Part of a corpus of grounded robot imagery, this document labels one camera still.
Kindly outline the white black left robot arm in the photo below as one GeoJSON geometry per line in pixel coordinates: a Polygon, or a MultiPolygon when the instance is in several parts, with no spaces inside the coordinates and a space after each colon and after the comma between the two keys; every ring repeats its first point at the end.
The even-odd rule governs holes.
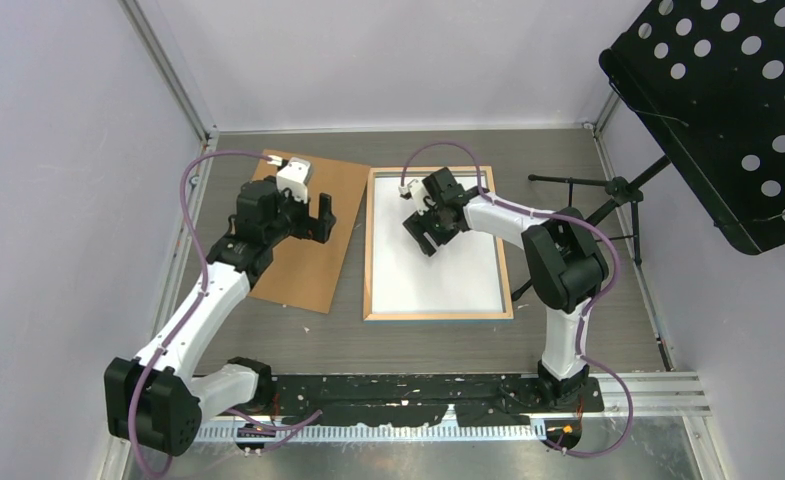
{"type": "Polygon", "coordinates": [[[236,406],[266,412],[275,398],[270,366],[237,357],[213,374],[197,365],[228,315],[259,282],[283,240],[326,243],[337,219],[327,193],[318,214],[275,178],[245,183],[227,232],[212,246],[201,275],[162,330],[133,358],[114,358],[104,373],[108,431],[172,457],[201,425],[236,406]]]}

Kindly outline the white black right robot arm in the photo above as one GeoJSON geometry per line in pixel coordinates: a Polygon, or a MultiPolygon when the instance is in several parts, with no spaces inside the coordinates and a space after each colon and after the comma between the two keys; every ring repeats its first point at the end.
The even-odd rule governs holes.
{"type": "Polygon", "coordinates": [[[530,286],[546,307],[536,391],[548,408],[566,409],[589,377],[584,328],[609,275],[594,239],[597,229],[573,208],[535,210],[479,185],[466,189],[447,168],[423,179],[401,179],[398,191],[415,204],[403,226],[426,256],[469,231],[489,234],[523,251],[530,286]]]}

